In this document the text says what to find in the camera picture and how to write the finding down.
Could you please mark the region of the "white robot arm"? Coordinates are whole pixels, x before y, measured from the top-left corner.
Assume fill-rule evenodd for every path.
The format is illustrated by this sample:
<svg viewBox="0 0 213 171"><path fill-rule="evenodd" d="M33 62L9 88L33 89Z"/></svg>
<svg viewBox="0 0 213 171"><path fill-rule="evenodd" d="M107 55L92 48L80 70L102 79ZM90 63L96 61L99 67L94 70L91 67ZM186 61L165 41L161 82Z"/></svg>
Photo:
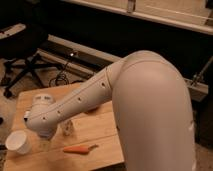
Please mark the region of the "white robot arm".
<svg viewBox="0 0 213 171"><path fill-rule="evenodd" d="M173 64L152 51L108 65L52 104L35 100L25 125L50 139L59 123L108 101L127 171L196 171L187 84Z"/></svg>

